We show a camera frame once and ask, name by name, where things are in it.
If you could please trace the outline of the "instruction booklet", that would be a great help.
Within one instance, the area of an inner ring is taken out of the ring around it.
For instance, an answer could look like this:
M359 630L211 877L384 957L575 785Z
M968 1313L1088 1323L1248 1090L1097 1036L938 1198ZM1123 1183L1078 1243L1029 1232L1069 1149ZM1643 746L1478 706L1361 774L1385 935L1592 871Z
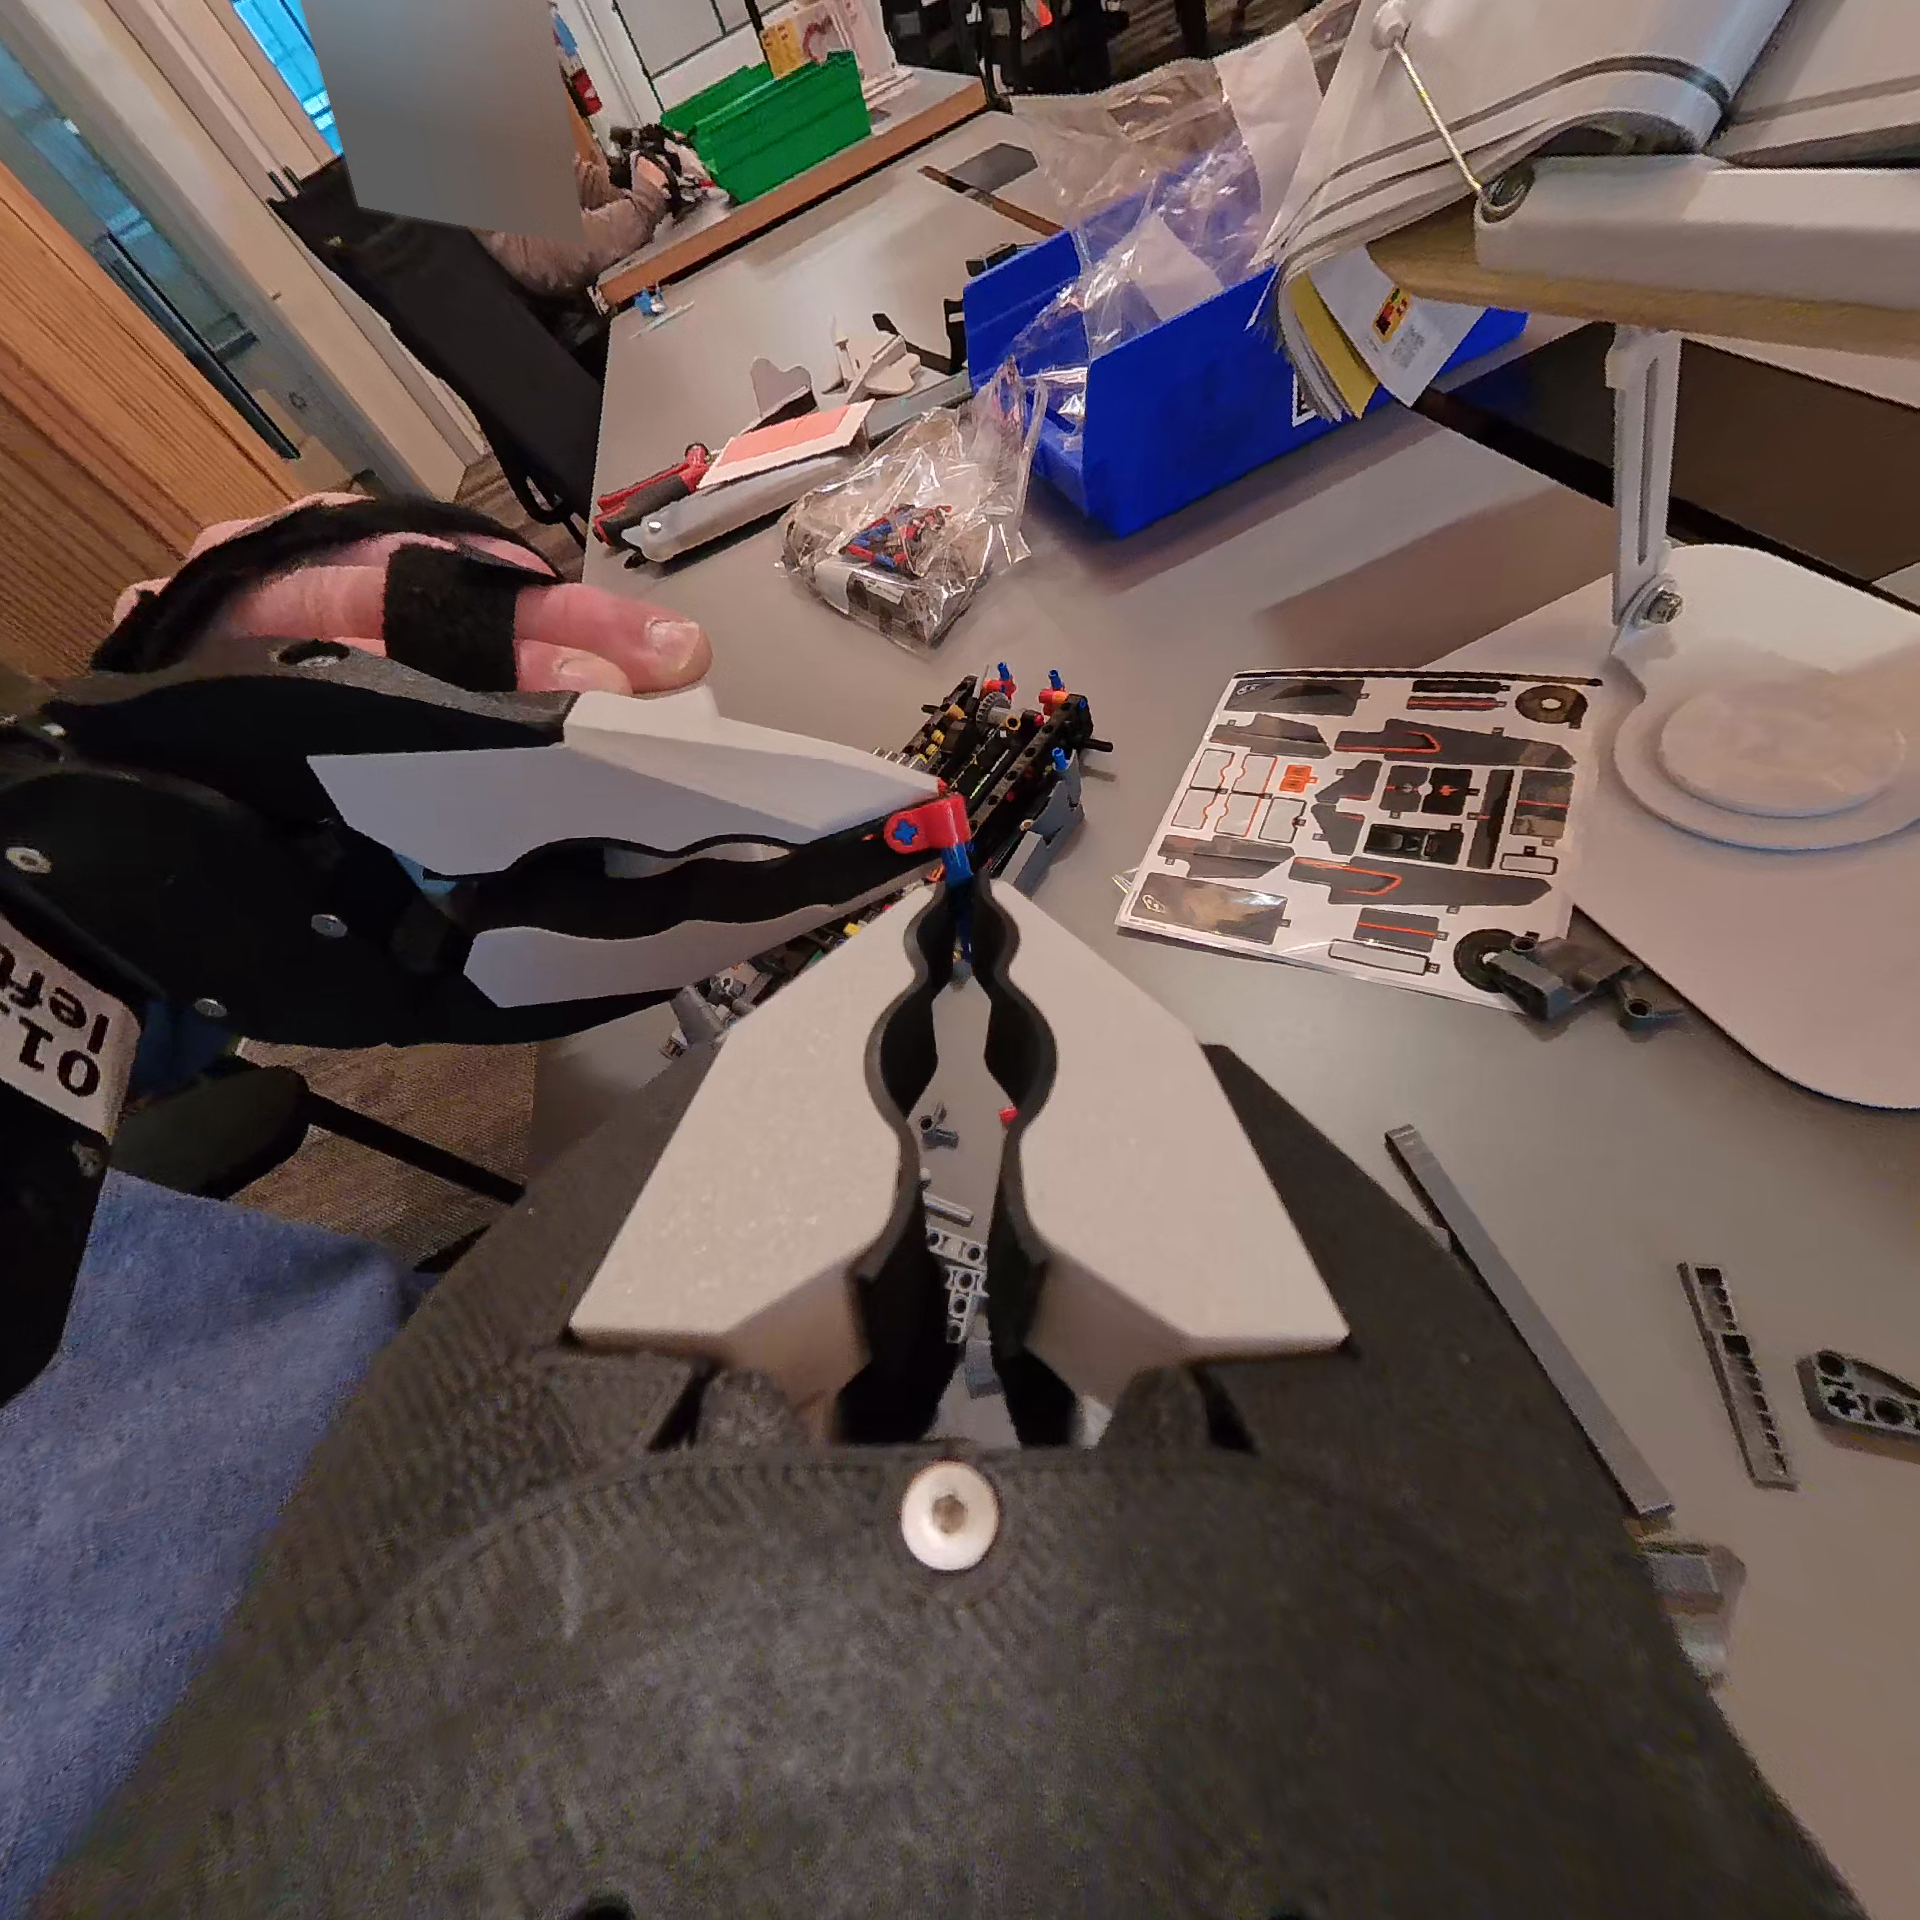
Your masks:
M1349 3L1256 261L1291 286L1475 201L1502 277L1917 311L1917 3Z

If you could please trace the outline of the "light grey lego beam frame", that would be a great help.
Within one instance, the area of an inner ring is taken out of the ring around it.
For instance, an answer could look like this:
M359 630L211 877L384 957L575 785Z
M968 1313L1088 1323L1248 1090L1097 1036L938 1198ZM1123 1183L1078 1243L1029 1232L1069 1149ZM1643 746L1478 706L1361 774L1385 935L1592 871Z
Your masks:
M971 1208L921 1187L928 1251L946 1289L946 1337L966 1345L987 1304L987 1238Z

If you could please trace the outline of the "white book stand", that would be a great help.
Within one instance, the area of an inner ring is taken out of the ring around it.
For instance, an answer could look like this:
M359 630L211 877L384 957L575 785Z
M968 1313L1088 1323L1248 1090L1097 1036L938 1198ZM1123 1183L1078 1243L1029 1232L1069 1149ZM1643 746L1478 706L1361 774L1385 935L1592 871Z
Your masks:
M1413 295L1608 321L1615 565L1447 657L1604 670L1576 903L1786 1080L1917 1107L1917 614L1664 543L1682 335L1917 356L1917 172L1478 164L1371 247Z

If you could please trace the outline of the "dark grey lego liftarm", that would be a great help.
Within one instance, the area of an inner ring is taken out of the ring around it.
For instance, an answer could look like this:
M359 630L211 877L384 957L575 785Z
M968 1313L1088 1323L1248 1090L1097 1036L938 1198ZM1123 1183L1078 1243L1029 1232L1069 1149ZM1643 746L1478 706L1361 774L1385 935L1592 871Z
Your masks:
M1789 1464L1789 1447L1771 1416L1761 1360L1742 1332L1728 1276L1713 1263L1690 1260L1682 1260L1674 1272L1749 1483L1771 1491L1794 1491L1799 1477Z

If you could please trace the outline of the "grey flat pouch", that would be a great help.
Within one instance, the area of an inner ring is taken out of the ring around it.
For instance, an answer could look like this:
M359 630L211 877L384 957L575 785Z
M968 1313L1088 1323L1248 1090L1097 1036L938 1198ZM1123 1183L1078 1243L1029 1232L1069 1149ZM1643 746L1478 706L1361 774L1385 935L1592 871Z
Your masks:
M817 452L766 474L698 487L637 514L613 547L654 565L668 565L724 543L757 523L785 513L798 496L838 482L858 468L858 449Z

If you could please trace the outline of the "red handled tool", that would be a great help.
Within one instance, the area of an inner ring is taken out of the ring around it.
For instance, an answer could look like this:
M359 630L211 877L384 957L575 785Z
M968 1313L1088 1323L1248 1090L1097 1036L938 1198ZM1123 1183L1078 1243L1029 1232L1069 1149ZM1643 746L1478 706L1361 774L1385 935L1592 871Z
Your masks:
M595 500L589 536L608 547L621 547L628 530L641 524L647 514L690 500L698 482L704 479L710 464L710 449L704 444L685 444L682 459L677 468L662 468L637 482L613 487Z

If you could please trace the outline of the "white foam plane cutout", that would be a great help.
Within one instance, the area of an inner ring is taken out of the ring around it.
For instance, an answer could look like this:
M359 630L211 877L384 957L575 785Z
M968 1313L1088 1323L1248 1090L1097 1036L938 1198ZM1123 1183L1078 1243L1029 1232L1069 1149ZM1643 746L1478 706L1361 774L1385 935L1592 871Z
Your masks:
M869 327L833 327L830 371L780 365L757 356L748 369L754 424L795 418L830 401L901 397L917 387L924 356L880 315Z

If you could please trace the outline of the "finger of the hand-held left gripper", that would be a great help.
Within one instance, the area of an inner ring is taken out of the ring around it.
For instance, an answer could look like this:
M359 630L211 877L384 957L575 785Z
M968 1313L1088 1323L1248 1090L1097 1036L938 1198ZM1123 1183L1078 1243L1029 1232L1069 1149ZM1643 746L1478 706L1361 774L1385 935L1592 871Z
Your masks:
M793 848L940 791L878 754L724 717L704 685L577 695L543 746L313 754L311 771L348 829L458 877L569 843Z
M667 992L748 963L789 936L845 919L851 912L911 890L880 882L845 903L804 903L769 919L682 919L657 935L589 940L539 926L481 930L462 976L500 1008Z

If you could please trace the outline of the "person's left hand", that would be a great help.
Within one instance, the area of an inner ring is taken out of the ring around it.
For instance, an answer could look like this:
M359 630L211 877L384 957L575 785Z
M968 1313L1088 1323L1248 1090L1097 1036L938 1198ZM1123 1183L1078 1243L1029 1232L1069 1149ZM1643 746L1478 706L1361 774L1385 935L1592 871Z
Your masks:
M92 665L154 673L230 641L336 641L481 691L654 695L710 665L691 616L565 582L490 514L359 493L210 523L174 575L117 594Z

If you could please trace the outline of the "dark grey triangular lego plate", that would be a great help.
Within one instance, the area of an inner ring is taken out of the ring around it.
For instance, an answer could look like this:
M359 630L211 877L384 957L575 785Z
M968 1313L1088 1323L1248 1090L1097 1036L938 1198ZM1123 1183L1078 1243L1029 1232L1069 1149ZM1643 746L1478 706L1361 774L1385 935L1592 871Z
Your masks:
M1917 1447L1912 1380L1835 1347L1794 1357L1794 1379L1815 1423Z

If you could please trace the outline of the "lego car chassis model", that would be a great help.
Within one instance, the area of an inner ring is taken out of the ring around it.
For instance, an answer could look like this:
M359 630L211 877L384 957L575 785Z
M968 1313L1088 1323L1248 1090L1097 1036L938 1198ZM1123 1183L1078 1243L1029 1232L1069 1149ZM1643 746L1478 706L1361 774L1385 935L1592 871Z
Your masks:
M1037 695L1023 706L1011 673L997 665L966 674L946 702L928 707L924 726L895 759L938 774L946 792L966 802L977 876L1031 893L1084 824L1084 754L1105 751L1109 743L1093 734L1089 702L1064 688L1059 673L1047 673ZM863 903L671 994L662 1059L677 1060L691 1043L721 1037L740 1016L850 943L892 903L892 893Z

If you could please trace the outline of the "dark grey lego block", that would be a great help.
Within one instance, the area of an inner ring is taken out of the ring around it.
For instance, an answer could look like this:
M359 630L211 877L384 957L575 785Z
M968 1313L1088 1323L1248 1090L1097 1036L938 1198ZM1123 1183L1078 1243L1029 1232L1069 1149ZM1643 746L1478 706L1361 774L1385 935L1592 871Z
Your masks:
M1729 1615L1742 1593L1739 1554L1705 1542L1640 1542L1644 1575L1660 1605L1679 1615Z

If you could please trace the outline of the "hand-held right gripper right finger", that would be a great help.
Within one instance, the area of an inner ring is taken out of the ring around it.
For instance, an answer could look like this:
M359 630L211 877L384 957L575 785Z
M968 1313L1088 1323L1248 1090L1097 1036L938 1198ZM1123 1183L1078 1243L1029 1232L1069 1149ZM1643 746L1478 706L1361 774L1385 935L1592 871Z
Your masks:
M1349 1337L1190 1028L1018 890L977 882L987 1070L1011 1107L987 1328L1014 1436L1068 1447L1143 1371Z

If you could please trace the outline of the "clear bag of lego pieces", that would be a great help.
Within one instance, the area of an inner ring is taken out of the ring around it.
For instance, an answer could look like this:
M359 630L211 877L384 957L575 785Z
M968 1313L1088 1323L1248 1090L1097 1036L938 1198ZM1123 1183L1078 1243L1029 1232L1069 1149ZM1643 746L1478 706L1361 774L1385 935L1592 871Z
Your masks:
M929 653L979 586L1023 560L1023 510L1040 395L1011 361L955 408L929 410L851 474L804 493L778 568L833 614Z

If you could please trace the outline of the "blue plastic bin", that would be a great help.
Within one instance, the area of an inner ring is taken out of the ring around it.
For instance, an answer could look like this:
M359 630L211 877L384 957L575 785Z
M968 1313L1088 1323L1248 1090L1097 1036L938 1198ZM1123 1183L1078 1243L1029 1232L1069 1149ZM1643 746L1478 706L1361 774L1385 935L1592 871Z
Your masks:
M1037 408L1031 474L1105 536L1133 536L1325 433L1266 307L1275 270L1225 280L1171 188L992 259L962 291L966 361L1011 361Z

